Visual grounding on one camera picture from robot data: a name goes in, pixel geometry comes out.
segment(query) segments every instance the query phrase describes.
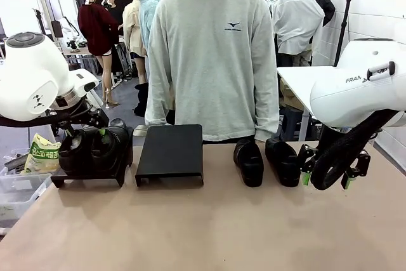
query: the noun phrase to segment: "light blue shirt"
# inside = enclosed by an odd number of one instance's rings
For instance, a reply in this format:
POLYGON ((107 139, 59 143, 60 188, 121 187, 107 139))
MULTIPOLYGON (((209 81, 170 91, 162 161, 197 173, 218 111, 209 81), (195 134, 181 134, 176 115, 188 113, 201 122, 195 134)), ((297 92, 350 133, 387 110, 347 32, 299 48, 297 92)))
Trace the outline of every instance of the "light blue shirt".
POLYGON ((138 18, 140 19, 140 29, 141 29, 141 38, 142 42, 149 53, 149 40, 152 22, 155 16, 155 10, 159 0, 140 0, 140 12, 138 18))

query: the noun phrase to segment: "white tile wall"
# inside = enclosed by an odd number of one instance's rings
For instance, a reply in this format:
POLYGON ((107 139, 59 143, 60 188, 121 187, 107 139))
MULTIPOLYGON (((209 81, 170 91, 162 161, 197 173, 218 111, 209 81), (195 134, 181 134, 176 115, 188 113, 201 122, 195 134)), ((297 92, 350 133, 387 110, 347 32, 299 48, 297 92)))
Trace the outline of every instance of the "white tile wall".
MULTIPOLYGON (((314 65, 332 65, 336 56, 346 0, 331 1, 336 14, 323 29, 324 43, 313 58, 314 65)), ((349 41, 363 37, 385 37, 406 44, 406 0, 352 0, 343 49, 349 41)), ((377 143, 406 168, 406 128, 386 128, 377 143)))

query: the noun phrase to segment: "sweatshirt sleeve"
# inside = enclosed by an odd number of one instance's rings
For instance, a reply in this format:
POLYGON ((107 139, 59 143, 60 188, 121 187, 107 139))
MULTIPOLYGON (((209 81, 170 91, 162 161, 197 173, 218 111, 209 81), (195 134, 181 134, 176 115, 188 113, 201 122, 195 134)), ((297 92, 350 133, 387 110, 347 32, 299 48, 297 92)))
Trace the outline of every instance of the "sweatshirt sleeve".
POLYGON ((254 16, 251 58, 256 109, 255 139, 266 141, 278 131, 279 99, 272 20, 265 0, 260 1, 254 16))
POLYGON ((164 10, 163 6, 158 5, 149 39, 150 79, 147 111, 145 112, 145 124, 147 126, 164 125, 171 103, 169 92, 172 83, 171 66, 165 14, 162 13, 164 10))

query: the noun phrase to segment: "person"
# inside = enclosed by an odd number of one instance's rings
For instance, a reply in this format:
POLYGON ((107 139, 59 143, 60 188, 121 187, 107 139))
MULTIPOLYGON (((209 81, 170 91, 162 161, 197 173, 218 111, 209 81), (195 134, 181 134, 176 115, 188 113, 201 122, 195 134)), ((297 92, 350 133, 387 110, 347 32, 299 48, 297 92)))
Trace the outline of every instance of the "person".
POLYGON ((115 4, 115 0, 108 0, 108 1, 112 5, 111 8, 108 9, 108 11, 119 24, 119 35, 124 35, 123 29, 122 29, 122 27, 123 27, 123 22, 122 22, 123 10, 115 4))
POLYGON ((264 142, 278 130, 272 21, 265 0, 161 0, 149 39, 145 121, 200 124, 206 143, 264 142))

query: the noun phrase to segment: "black pants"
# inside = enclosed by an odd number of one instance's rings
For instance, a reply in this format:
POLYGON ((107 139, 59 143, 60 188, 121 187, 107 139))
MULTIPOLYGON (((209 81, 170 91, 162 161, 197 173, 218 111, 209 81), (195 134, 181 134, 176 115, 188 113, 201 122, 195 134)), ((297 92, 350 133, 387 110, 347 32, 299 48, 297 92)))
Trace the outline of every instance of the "black pants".
POLYGON ((278 67, 293 67, 293 56, 285 53, 277 53, 278 67))
POLYGON ((237 144, 237 142, 242 139, 248 139, 250 141, 255 141, 254 137, 255 137, 254 135, 245 136, 242 138, 233 138, 233 139, 228 139, 228 140, 224 140, 224 141, 220 141, 220 142, 203 141, 203 145, 206 145, 206 144, 237 144))

